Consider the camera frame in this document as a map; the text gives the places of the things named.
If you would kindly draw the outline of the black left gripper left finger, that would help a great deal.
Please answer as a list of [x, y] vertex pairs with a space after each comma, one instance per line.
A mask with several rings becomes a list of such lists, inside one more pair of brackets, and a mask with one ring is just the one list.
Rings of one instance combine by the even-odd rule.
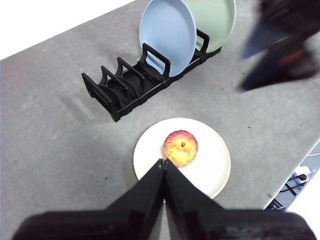
[[163, 205], [164, 161], [102, 210], [48, 211], [26, 218], [14, 240], [146, 240]]

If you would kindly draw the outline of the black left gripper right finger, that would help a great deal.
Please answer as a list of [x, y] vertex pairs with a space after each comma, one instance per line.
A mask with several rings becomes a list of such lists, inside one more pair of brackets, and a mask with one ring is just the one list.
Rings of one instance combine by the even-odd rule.
[[314, 240], [306, 221], [276, 210], [225, 209], [164, 161], [165, 201], [184, 240]]

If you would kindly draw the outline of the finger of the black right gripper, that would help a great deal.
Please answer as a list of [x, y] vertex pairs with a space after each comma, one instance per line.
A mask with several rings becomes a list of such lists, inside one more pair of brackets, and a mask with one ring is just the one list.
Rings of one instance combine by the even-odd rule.
[[304, 40], [287, 37], [268, 50], [239, 88], [250, 91], [308, 77], [308, 49]]
[[259, 21], [249, 34], [241, 52], [241, 59], [249, 59], [261, 52], [270, 60], [280, 59], [293, 46], [292, 35], [275, 23]]

